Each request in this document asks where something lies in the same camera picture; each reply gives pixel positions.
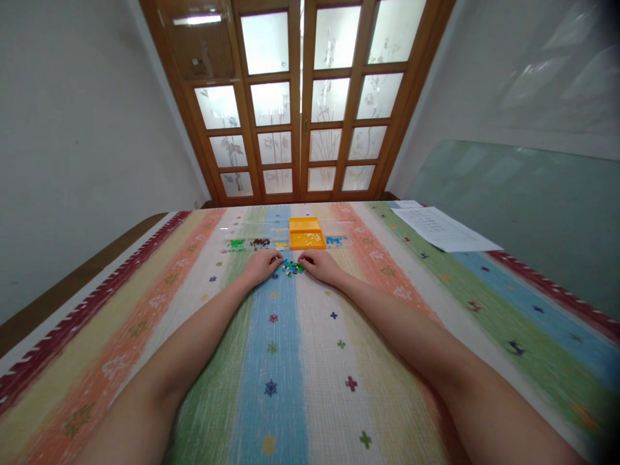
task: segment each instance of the colorful blanket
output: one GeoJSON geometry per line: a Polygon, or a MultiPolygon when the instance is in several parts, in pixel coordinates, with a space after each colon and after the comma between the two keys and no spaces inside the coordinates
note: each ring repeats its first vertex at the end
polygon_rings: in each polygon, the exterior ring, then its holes
{"type": "MultiPolygon", "coordinates": [[[[391,207],[169,214],[0,360],[0,462],[70,462],[163,341],[243,271],[251,253],[227,250],[230,231],[260,238],[307,215],[350,222],[352,246],[330,250],[343,269],[449,329],[588,456],[617,396],[617,322],[506,253],[441,252],[391,207]]],[[[467,462],[424,379],[283,254],[187,395],[165,462],[467,462]]]]}

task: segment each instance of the person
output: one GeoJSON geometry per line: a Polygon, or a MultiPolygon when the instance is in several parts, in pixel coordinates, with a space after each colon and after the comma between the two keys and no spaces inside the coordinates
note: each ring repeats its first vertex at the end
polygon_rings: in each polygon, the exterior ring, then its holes
{"type": "MultiPolygon", "coordinates": [[[[472,463],[582,462],[505,379],[441,326],[345,273],[325,250],[304,251],[299,261],[312,276],[354,301],[437,390],[472,463]]],[[[127,384],[75,463],[160,463],[177,409],[235,311],[246,294],[281,263],[277,251],[254,253],[243,273],[188,318],[127,384]]]]}

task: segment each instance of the french door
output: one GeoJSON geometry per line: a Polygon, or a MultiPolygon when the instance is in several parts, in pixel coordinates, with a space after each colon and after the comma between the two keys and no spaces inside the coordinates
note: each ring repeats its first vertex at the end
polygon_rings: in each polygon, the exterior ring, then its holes
{"type": "Polygon", "coordinates": [[[453,2],[141,5],[213,199],[250,205],[380,196],[453,2]]]}

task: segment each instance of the green stripe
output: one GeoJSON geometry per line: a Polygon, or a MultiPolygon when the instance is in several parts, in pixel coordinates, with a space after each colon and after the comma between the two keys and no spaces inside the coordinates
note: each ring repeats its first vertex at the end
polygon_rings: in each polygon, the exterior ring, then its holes
{"type": "Polygon", "coordinates": [[[478,313],[470,312],[476,322],[506,351],[506,356],[519,370],[552,399],[565,418],[593,435],[591,429],[585,428],[582,416],[573,405],[589,412],[595,419],[605,419],[605,408],[615,405],[616,395],[473,272],[449,253],[434,248],[422,239],[391,210],[387,202],[367,202],[366,205],[404,242],[413,259],[432,273],[463,307],[470,309],[470,302],[482,307],[478,313]],[[409,238],[409,242],[405,242],[404,238],[409,238]],[[423,260],[420,257],[422,253],[427,254],[428,258],[423,260]],[[527,350],[523,356],[508,353],[512,350],[508,342],[512,340],[518,341],[527,350]]]}
{"type": "MultiPolygon", "coordinates": [[[[251,207],[245,222],[264,222],[266,207],[251,207]]],[[[245,224],[252,234],[262,225],[245,224]]],[[[245,269],[249,253],[234,253],[225,272],[224,287],[245,269]]],[[[251,323],[253,293],[249,293],[231,320],[207,367],[187,394],[177,415],[164,463],[224,463],[236,418],[236,401],[243,371],[243,354],[251,323]]]]}

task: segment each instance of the white paper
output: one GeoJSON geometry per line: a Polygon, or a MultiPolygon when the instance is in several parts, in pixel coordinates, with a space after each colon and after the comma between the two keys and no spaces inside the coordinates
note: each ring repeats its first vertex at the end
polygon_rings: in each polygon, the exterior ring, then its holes
{"type": "Polygon", "coordinates": [[[424,208],[419,203],[417,203],[415,200],[396,200],[395,203],[400,208],[424,208]]]}
{"type": "Polygon", "coordinates": [[[504,250],[435,207],[392,209],[416,233],[446,252],[504,250]]]}

